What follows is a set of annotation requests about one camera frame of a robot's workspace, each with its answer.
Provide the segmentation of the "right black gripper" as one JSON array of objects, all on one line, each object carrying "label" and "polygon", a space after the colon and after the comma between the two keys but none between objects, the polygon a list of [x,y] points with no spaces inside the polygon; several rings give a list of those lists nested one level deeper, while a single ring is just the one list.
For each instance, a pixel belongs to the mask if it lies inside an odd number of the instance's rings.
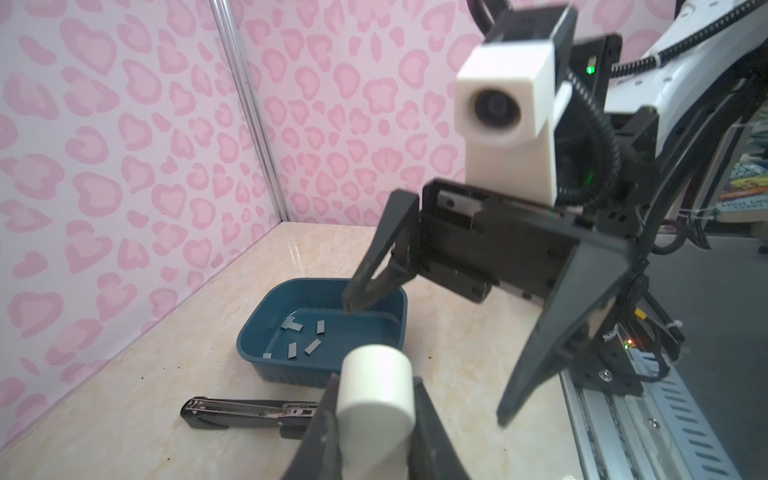
[{"label": "right black gripper", "polygon": [[544,302],[496,411],[505,428],[590,344],[631,274],[634,248],[581,216],[447,180],[425,185],[421,201],[420,212],[417,194],[390,193],[343,307],[366,310],[418,273],[477,303],[494,287]]}]

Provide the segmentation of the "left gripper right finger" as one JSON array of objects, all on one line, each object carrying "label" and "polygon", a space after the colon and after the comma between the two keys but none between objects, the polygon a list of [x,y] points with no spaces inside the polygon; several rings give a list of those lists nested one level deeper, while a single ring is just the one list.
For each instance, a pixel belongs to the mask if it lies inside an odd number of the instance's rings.
[{"label": "left gripper right finger", "polygon": [[469,480],[420,377],[414,381],[416,423],[411,435],[409,478]]}]

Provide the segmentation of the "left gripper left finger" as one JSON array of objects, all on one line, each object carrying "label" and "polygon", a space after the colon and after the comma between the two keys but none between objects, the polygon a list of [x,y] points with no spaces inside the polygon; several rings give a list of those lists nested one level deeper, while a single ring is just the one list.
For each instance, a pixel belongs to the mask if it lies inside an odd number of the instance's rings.
[{"label": "left gripper left finger", "polygon": [[340,376],[332,374],[283,480],[340,480],[342,460],[336,419]]}]

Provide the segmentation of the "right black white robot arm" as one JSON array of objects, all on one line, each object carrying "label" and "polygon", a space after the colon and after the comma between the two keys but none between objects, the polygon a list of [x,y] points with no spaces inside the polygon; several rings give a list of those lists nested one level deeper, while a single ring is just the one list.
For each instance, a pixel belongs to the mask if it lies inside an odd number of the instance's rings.
[{"label": "right black white robot arm", "polygon": [[473,302],[495,287],[540,301],[497,410],[507,425],[632,320],[675,199],[766,96],[767,5],[687,1],[627,64],[616,34],[575,40],[573,5],[469,10],[484,38],[454,82],[465,179],[391,192],[342,304],[417,276]]}]

